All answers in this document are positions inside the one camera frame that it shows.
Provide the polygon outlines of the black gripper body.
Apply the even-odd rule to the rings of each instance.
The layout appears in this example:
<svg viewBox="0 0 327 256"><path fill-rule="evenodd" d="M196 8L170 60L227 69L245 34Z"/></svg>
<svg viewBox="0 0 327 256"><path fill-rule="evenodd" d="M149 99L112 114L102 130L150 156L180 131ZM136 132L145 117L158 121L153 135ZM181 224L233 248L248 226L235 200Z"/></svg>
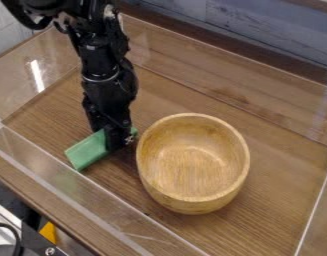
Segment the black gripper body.
<svg viewBox="0 0 327 256"><path fill-rule="evenodd" d="M108 80L84 78L81 86L84 97L89 98L104 117L104 126L106 124L130 126L129 105L136 98L138 81L129 60L124 59L120 62L112 78Z"/></svg>

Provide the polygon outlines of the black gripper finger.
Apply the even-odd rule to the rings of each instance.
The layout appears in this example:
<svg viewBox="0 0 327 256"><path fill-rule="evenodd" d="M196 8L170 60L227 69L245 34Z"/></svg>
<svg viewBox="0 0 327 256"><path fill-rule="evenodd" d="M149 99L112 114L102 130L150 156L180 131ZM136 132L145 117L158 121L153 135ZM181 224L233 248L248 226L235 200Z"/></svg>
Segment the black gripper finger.
<svg viewBox="0 0 327 256"><path fill-rule="evenodd" d="M93 132L97 132L104 127L104 117L101 116L88 97L82 98L81 105L85 111L90 129Z"/></svg>
<svg viewBox="0 0 327 256"><path fill-rule="evenodd" d="M133 142L133 132L130 126L117 126L106 124L102 128L105 138L105 149L116 151Z"/></svg>

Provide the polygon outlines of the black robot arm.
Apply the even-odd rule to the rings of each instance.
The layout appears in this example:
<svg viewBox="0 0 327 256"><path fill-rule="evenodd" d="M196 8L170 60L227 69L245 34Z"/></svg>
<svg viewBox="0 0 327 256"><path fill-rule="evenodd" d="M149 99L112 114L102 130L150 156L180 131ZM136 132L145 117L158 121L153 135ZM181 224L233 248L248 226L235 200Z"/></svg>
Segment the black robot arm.
<svg viewBox="0 0 327 256"><path fill-rule="evenodd" d="M30 30L53 26L69 37L81 62L82 108L90 129L105 136L105 149L122 148L132 139L129 105L138 82L126 59L124 33L114 0L0 0Z"/></svg>

